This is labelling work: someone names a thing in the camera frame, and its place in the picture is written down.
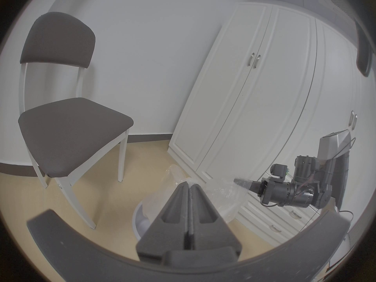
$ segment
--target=white wall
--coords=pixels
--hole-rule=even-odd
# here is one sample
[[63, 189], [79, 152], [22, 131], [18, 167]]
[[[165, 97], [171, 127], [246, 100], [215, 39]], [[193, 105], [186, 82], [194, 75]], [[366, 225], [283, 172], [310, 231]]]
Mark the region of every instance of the white wall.
[[[17, 124], [19, 58], [35, 19], [59, 10], [54, 1], [33, 0], [0, 55], [0, 162], [31, 164]], [[130, 134], [172, 133], [216, 35], [244, 1], [71, 1], [63, 10], [96, 35], [83, 97], [131, 116]], [[33, 64], [26, 108], [71, 96], [76, 70]]]

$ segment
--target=metal handle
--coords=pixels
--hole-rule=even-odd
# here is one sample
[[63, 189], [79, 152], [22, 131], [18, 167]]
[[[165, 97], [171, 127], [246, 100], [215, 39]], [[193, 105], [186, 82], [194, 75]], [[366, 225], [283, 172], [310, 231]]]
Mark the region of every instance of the metal handle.
[[296, 218], [298, 218], [298, 219], [302, 219], [302, 217], [299, 216], [298, 214], [296, 214], [294, 211], [291, 211], [291, 213], [292, 213]]
[[257, 62], [258, 62], [258, 60], [261, 58], [261, 55], [259, 54], [259, 55], [257, 55], [257, 58], [256, 58], [256, 60], [255, 60], [255, 65], [253, 66], [254, 68], [256, 68], [256, 66], [257, 66]]
[[270, 228], [271, 228], [274, 232], [277, 232], [277, 233], [282, 232], [281, 230], [278, 230], [274, 225], [271, 225]]
[[353, 127], [352, 127], [352, 129], [351, 130], [354, 130], [354, 128], [355, 128], [355, 125], [356, 125], [356, 120], [358, 119], [358, 115], [355, 115], [355, 117], [354, 117], [354, 123], [353, 123]]
[[351, 115], [350, 115], [350, 121], [349, 121], [349, 126], [352, 125], [352, 121], [354, 119], [354, 111], [352, 110], [351, 111]]
[[253, 54], [251, 55], [251, 58], [249, 59], [248, 66], [251, 66], [251, 61], [252, 61], [252, 59], [253, 59], [254, 56], [255, 56], [255, 54], [253, 53]]

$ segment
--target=white chair leg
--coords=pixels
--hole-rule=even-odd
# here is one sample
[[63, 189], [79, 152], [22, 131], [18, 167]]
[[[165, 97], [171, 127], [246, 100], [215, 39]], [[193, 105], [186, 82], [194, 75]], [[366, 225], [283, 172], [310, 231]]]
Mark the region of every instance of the white chair leg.
[[120, 142], [120, 152], [119, 152], [119, 167], [118, 167], [118, 181], [122, 182], [124, 178], [124, 162], [125, 162], [125, 151], [127, 149], [129, 129], [126, 132], [126, 136]]
[[81, 216], [83, 221], [87, 223], [90, 228], [95, 229], [96, 224], [91, 220], [89, 215], [86, 213], [86, 211], [82, 208], [81, 204], [77, 200], [77, 197], [72, 190], [72, 186], [69, 182], [69, 179], [67, 177], [56, 177], [55, 180], [58, 183], [59, 188], [67, 198], [68, 202], [72, 205], [73, 209], [78, 213], [78, 215]]
[[41, 171], [39, 170], [38, 164], [36, 163], [35, 159], [31, 155], [31, 153], [29, 152], [29, 150], [27, 150], [27, 152], [29, 153], [29, 156], [30, 156], [30, 159], [31, 159], [31, 164], [33, 164], [35, 173], [38, 176], [40, 182], [42, 183], [43, 188], [47, 188], [47, 183], [45, 182], [44, 177], [43, 177]]

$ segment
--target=clear plastic bag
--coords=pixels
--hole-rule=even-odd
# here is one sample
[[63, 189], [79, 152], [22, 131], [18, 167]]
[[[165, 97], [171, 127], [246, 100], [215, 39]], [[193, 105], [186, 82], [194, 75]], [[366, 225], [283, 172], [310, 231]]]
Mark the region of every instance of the clear plastic bag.
[[174, 164], [166, 170], [160, 189], [148, 195], [142, 201], [143, 215], [149, 219], [150, 223], [158, 216], [170, 196], [174, 193], [176, 187], [185, 181], [188, 182], [189, 187], [197, 182], [195, 179], [187, 178], [183, 170]]
[[224, 221], [229, 223], [247, 201], [250, 186], [251, 181], [245, 179], [235, 184], [234, 178], [222, 178], [211, 179], [203, 190]]

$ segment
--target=white wardrobe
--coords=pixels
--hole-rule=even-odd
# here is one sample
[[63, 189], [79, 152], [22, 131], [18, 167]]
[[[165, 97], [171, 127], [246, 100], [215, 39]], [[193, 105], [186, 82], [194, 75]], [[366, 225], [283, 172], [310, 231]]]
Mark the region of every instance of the white wardrobe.
[[[302, 11], [240, 4], [214, 42], [169, 153], [204, 182], [227, 176], [256, 181], [273, 163], [287, 164], [291, 178], [295, 157], [316, 156], [322, 136], [349, 128], [354, 137], [362, 129], [363, 96], [374, 105], [376, 92], [373, 73], [364, 78], [355, 58], [348, 40]], [[367, 123], [374, 134], [375, 122]], [[360, 165], [350, 159], [349, 180]], [[317, 216], [310, 207], [263, 207], [249, 193], [237, 219], [276, 246]]]

